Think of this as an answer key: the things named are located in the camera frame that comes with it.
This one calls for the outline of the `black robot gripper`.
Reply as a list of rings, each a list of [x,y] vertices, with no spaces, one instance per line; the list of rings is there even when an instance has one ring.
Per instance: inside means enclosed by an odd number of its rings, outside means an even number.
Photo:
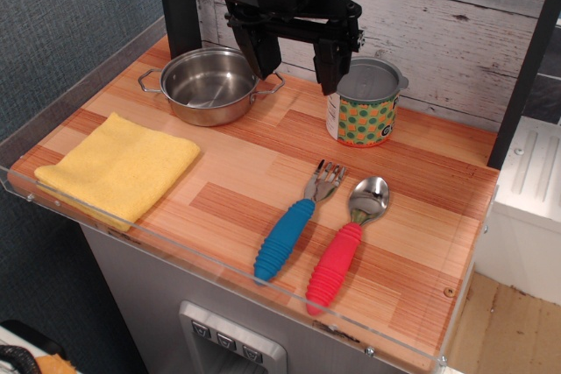
[[[316,80],[337,91],[360,48],[361,6],[352,0],[224,0],[225,18],[251,70],[265,80],[281,63],[279,38],[314,45]]]

